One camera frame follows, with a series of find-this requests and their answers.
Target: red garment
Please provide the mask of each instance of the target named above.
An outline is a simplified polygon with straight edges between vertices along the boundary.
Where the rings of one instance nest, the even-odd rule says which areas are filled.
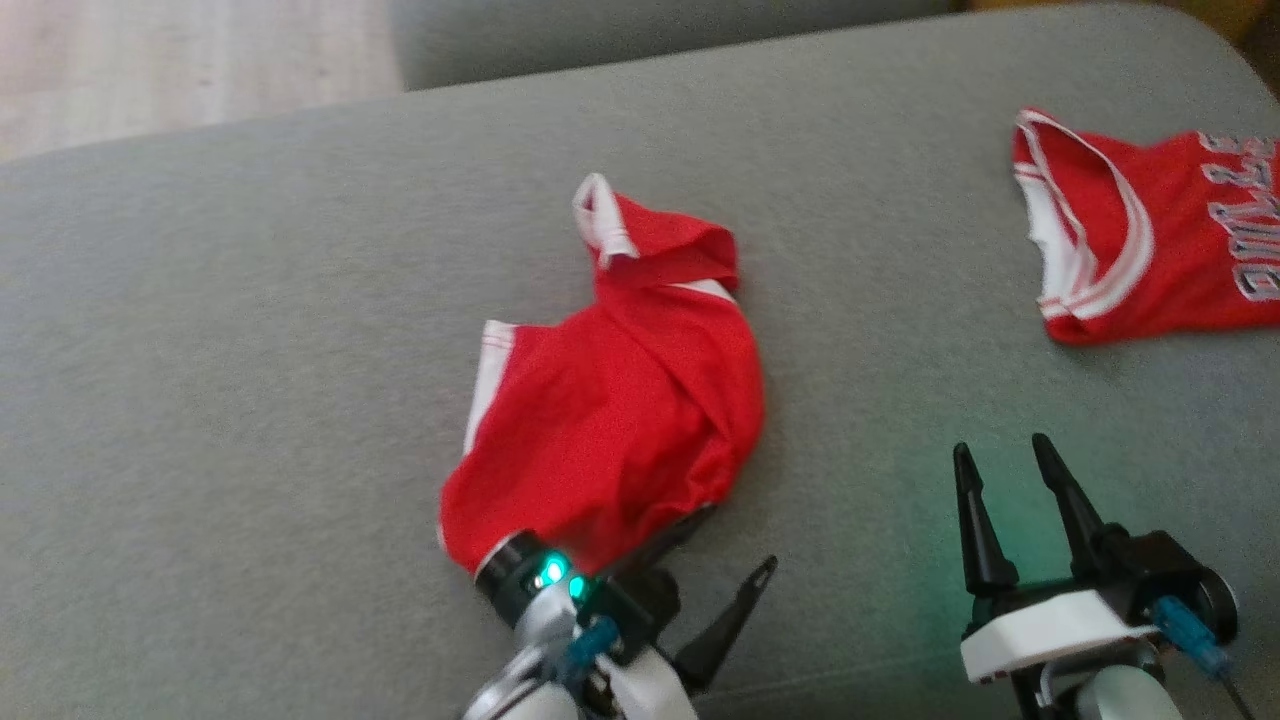
[[[1044,258],[1044,328],[1093,345],[1280,323],[1276,142],[1151,147],[1018,115],[1014,173]]]
[[[440,538],[472,574],[532,529],[593,573],[728,495],[764,416],[733,236],[614,195],[573,200],[594,305],[556,327],[485,325]]]

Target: black cable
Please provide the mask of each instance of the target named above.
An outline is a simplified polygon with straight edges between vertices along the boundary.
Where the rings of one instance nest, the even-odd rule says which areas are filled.
[[[1235,689],[1235,683],[1231,682],[1231,678],[1222,675],[1222,687],[1226,688],[1226,694],[1231,696],[1231,702],[1235,703],[1235,708],[1240,711],[1240,716],[1244,720],[1257,720],[1249,706],[1244,705],[1244,698],[1240,697],[1240,691]]]

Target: black cylindrical camera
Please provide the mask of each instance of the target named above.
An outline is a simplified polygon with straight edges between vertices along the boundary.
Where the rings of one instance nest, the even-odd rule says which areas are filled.
[[[507,626],[515,629],[534,597],[570,577],[568,559],[547,546],[532,530],[521,530],[503,541],[476,573],[476,589],[498,611]],[[570,580],[575,593],[575,578]]]

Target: gray cushion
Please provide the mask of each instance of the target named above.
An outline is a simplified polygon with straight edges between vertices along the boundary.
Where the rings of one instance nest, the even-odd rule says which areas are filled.
[[[952,0],[389,0],[408,90],[945,13]]]
[[[950,450],[969,441],[1006,547],[1051,578],[1033,430],[1107,519],[1231,580],[1242,685],[1280,711],[1280,336],[1050,342],[1009,167],[1025,104],[1135,142],[1280,129],[1193,20],[1070,6],[0,167],[0,707],[452,717],[511,651],[434,537],[480,327],[590,300],[568,200],[600,170],[736,232],[763,355],[755,457],[673,561],[672,646],[782,562],[708,717],[1009,715],[960,665]],[[1226,716],[1172,675],[1189,717]]]

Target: wooden floor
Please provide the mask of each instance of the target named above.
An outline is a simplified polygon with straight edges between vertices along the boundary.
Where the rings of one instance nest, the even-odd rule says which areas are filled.
[[[0,0],[0,161],[401,91],[385,0]]]

